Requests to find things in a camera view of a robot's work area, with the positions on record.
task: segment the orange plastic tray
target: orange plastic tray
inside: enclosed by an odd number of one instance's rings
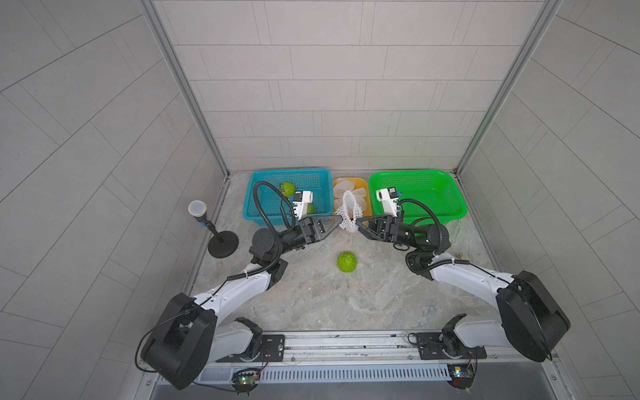
[[[367,202],[367,209],[362,211],[362,216],[363,217],[371,216],[371,211],[372,211],[371,196],[369,195],[369,184],[367,183],[367,181],[361,178],[342,178],[342,179],[350,180],[351,182],[353,182],[355,184],[354,189],[365,188],[367,190],[367,195],[364,196],[364,200]],[[334,186],[336,183],[338,183],[338,178],[333,180]]]

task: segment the green ball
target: green ball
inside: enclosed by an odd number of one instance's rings
[[[293,183],[291,182],[282,182],[280,184],[280,191],[285,196],[293,196],[296,192],[296,187],[293,186]]]
[[[342,272],[353,272],[357,264],[358,260],[355,254],[351,252],[344,252],[338,256],[338,268]]]

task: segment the mounting plate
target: mounting plate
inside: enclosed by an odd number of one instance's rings
[[[284,335],[262,335],[262,340],[260,340],[260,344],[262,347],[269,350],[271,353],[271,359],[269,362],[281,362],[284,356]],[[240,358],[237,354],[231,354],[226,357],[220,358],[216,362],[246,362]],[[262,362],[262,354],[258,353],[258,357],[251,362]]]

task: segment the black cable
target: black cable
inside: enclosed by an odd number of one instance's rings
[[[210,387],[212,389],[222,390],[223,392],[237,393],[235,390],[225,389],[225,388],[221,388],[221,387],[217,387],[217,386],[213,386],[213,385],[205,385],[204,383],[198,383],[198,382],[191,382],[191,383],[193,383],[194,385],[198,385],[198,386],[204,386],[204,387]]]
[[[424,205],[422,202],[419,202],[418,200],[414,200],[412,198],[404,198],[404,199],[402,199],[402,200],[400,200],[398,202],[398,206],[402,206],[404,203],[415,204],[415,205],[421,207],[423,210],[425,210],[427,212],[427,214],[429,214],[429,216],[433,220],[433,223],[436,225],[436,229],[438,230],[438,250],[436,250],[437,254],[435,254],[435,255],[441,254],[442,253],[442,242],[444,241],[444,236],[442,234],[442,224],[440,223],[440,220],[438,219],[436,214],[429,207]]]

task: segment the tiled wall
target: tiled wall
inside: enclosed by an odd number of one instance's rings
[[[542,4],[154,3],[231,170],[454,168]]]
[[[135,0],[4,0],[0,38],[0,398],[122,398],[222,174]]]
[[[639,19],[636,0],[565,0],[462,174],[504,269],[570,318],[583,399],[640,398]]]

